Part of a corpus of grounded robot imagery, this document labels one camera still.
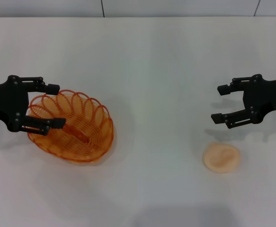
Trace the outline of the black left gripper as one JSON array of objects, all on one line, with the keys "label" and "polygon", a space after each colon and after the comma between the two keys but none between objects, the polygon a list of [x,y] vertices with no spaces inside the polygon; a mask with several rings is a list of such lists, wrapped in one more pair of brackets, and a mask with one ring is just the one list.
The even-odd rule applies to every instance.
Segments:
[{"label": "black left gripper", "polygon": [[26,116],[28,92],[57,95],[59,91],[59,85],[46,85],[42,77],[21,78],[10,75],[6,82],[0,84],[0,120],[11,132],[22,131],[46,136],[50,129],[62,129],[66,124],[65,118]]}]

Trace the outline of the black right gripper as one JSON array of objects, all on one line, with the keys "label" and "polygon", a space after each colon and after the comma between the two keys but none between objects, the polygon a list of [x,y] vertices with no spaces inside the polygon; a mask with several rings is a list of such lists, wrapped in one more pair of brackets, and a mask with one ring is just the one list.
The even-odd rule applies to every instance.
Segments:
[{"label": "black right gripper", "polygon": [[259,124],[264,117],[276,111],[276,80],[265,80],[262,75],[233,78],[229,85],[217,87],[221,96],[232,92],[243,92],[245,110],[233,113],[215,113],[211,118],[215,124],[225,123],[228,129],[246,124]]}]

